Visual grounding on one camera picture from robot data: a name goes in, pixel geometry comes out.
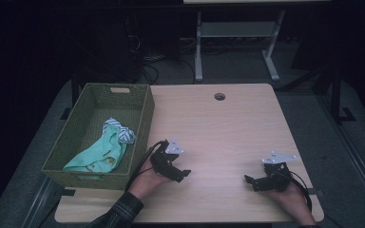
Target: dark background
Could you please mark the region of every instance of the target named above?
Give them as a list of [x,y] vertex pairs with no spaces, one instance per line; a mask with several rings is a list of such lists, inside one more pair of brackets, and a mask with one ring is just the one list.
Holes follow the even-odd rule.
[[[60,2],[59,8],[85,6],[85,1]],[[125,15],[109,12],[98,17],[88,10],[57,7],[58,2],[50,0],[0,0],[0,196],[56,94],[75,73],[81,81],[133,83],[139,72],[139,56],[128,51],[128,29],[120,23]],[[173,47],[180,35],[195,32],[183,24],[192,21],[192,12],[155,14],[151,20],[142,20],[148,14],[141,12],[139,26],[133,28],[149,46]],[[165,16],[172,19],[164,21]],[[306,26],[288,26],[299,17],[304,17]],[[108,23],[115,27],[108,28]],[[303,37],[295,67],[336,66],[365,105],[365,1],[333,1],[312,14],[288,11],[284,23],[280,37],[300,31]],[[168,36],[163,28],[168,28]],[[115,37],[118,42],[111,45]],[[178,57],[173,51],[166,54]],[[93,76],[86,78],[86,72]]]

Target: wicker basket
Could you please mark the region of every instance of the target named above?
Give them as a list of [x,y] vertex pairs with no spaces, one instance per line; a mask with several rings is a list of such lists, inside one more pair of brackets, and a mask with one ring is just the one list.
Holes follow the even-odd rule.
[[[154,101],[149,85],[86,84],[42,171],[67,187],[124,189],[147,149]],[[135,132],[120,164],[110,173],[64,171],[75,155],[102,135],[103,123],[114,118]]]

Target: green towel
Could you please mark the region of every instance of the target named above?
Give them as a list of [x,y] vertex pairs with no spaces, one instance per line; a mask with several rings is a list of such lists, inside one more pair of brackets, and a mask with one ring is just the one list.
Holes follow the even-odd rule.
[[108,173],[116,168],[126,149],[126,144],[120,143],[120,132],[119,126],[107,124],[102,137],[76,155],[65,165],[64,170]]

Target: hand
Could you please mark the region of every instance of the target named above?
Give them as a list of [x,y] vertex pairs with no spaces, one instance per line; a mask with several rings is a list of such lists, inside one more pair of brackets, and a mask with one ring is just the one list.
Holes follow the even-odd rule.
[[275,200],[287,214],[296,220],[298,225],[316,225],[303,193],[292,182],[289,183],[283,192],[270,190],[262,193]]
[[163,183],[171,181],[169,178],[158,175],[152,168],[150,157],[146,160],[141,168],[141,173],[136,177],[129,187],[128,192],[134,195],[139,200],[152,194],[156,188]]

